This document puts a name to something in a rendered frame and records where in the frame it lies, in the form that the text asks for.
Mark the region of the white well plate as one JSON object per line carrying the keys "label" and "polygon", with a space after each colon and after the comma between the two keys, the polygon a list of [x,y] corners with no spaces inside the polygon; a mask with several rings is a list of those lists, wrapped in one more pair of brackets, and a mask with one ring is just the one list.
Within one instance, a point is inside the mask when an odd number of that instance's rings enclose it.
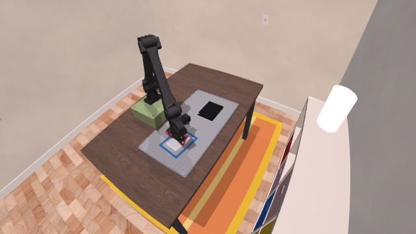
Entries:
{"label": "white well plate", "polygon": [[[188,141],[188,140],[190,140],[190,137],[188,137],[187,139],[186,139],[186,142]],[[185,143],[186,143],[185,142]],[[176,139],[174,139],[174,138],[171,138],[167,143],[166,143],[166,145],[167,146],[169,146],[170,148],[172,148],[175,152],[180,148],[180,147],[182,147],[182,145],[176,140]]]}

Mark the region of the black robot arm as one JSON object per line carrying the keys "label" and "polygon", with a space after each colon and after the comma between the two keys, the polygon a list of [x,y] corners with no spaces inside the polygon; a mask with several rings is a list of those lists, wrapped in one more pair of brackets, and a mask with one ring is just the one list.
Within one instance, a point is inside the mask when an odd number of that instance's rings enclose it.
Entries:
{"label": "black robot arm", "polygon": [[[187,129],[184,125],[190,123],[190,116],[185,113],[181,116],[182,108],[178,105],[178,102],[176,102],[175,97],[171,93],[158,54],[158,49],[161,49],[162,47],[159,37],[152,34],[146,36],[147,37],[141,36],[137,38],[145,73],[144,80],[142,80],[142,86],[145,93],[148,93],[146,94],[147,98],[144,99],[144,102],[152,105],[162,98],[165,118],[168,120],[170,127],[173,128],[177,136],[183,137],[187,133]],[[158,88],[161,94],[158,94],[156,91]]]}

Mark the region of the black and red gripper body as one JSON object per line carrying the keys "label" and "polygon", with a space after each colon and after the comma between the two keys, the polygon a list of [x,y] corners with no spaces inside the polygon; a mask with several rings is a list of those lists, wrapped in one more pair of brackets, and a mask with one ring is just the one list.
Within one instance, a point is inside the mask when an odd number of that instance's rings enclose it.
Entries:
{"label": "black and red gripper body", "polygon": [[175,131],[173,130],[173,128],[168,128],[166,130],[167,132],[169,132],[172,135],[172,138],[176,139],[179,143],[182,143],[182,141],[184,141],[184,139],[186,139],[186,137],[178,137],[175,133]]}

